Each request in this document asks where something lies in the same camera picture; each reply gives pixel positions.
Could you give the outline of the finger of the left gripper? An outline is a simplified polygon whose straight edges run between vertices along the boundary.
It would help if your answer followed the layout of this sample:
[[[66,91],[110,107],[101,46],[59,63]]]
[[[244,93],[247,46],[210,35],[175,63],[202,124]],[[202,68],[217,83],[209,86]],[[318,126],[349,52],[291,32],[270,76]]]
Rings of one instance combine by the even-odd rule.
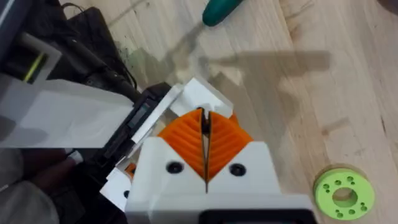
[[[170,109],[177,116],[185,115],[197,108],[218,113],[225,118],[233,115],[232,102],[201,77],[192,78],[187,82],[170,105]]]

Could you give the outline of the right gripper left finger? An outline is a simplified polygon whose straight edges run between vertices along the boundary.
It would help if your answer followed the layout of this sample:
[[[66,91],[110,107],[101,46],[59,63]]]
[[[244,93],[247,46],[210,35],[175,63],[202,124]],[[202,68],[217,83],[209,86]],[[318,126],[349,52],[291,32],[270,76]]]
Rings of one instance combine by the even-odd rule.
[[[142,145],[129,198],[205,197],[205,126],[205,111],[197,108],[147,138]]]

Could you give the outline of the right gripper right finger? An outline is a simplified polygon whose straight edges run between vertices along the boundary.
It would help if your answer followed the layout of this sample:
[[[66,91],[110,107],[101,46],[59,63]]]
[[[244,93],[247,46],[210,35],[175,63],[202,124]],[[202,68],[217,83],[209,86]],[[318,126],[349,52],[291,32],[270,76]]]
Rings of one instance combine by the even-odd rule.
[[[206,182],[209,194],[280,194],[268,145],[254,140],[238,122],[210,113]]]

